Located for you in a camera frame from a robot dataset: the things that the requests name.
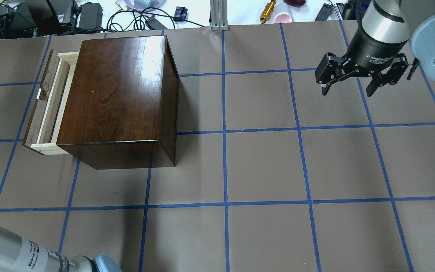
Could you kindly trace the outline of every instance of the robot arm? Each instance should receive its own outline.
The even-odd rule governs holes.
[[[367,96],[385,84],[396,84],[409,65],[399,54],[409,38],[416,55],[412,72],[420,61],[435,80],[435,1],[372,0],[347,53],[342,57],[326,53],[316,69],[322,94],[349,77],[372,77]]]

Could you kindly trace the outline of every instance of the tiled floor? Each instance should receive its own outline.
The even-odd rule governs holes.
[[[322,96],[314,68],[356,28],[165,31],[177,166],[126,170],[41,156],[22,131],[50,49],[162,32],[0,41],[0,225],[125,272],[435,271],[435,82],[418,70],[370,98],[369,79]]]

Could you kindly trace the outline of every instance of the metal post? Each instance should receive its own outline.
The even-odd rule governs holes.
[[[211,0],[211,29],[228,30],[228,1]]]

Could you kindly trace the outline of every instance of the wooden box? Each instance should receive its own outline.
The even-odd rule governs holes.
[[[95,169],[175,165],[179,77],[165,36],[84,41],[51,52],[43,76],[23,145]]]

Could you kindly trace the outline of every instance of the dark red object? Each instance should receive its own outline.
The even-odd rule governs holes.
[[[307,0],[283,0],[283,2],[293,7],[301,7],[302,5],[305,5]]]

